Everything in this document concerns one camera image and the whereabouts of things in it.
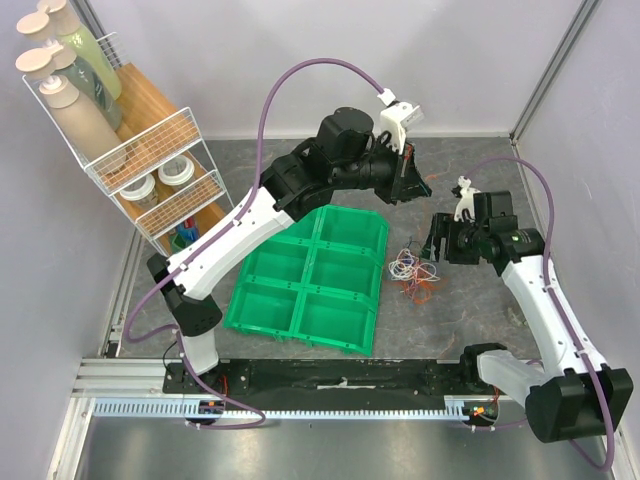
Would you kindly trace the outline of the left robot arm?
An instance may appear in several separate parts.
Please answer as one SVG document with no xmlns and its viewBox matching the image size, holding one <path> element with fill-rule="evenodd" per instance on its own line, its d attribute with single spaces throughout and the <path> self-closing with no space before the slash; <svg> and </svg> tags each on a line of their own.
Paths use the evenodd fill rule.
<svg viewBox="0 0 640 480">
<path fill-rule="evenodd" d="M 371 189 L 387 204 L 431 195 L 407 140 L 408 127 L 421 115 L 408 102 L 384 109 L 377 120 L 352 107 L 336 109 L 315 136 L 275 159 L 257 187 L 195 243 L 148 260 L 182 335 L 190 363 L 185 382 L 196 392 L 211 392 L 220 378 L 214 328 L 222 312 L 211 292 L 253 250 L 329 204 L 337 190 Z"/>
</svg>

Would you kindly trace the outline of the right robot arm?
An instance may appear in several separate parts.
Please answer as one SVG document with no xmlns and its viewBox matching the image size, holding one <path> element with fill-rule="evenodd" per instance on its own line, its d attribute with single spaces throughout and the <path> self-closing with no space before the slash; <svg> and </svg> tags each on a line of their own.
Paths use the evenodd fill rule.
<svg viewBox="0 0 640 480">
<path fill-rule="evenodd" d="M 543 256 L 541 233 L 519 226 L 508 191 L 455 187 L 452 193 L 456 208 L 433 216 L 424 254 L 451 264 L 492 265 L 520 306 L 542 361 L 540 367 L 527 365 L 499 343 L 471 345 L 460 358 L 460 386 L 473 394 L 497 387 L 524 408 L 543 443 L 616 428 L 633 381 L 592 347 Z"/>
</svg>

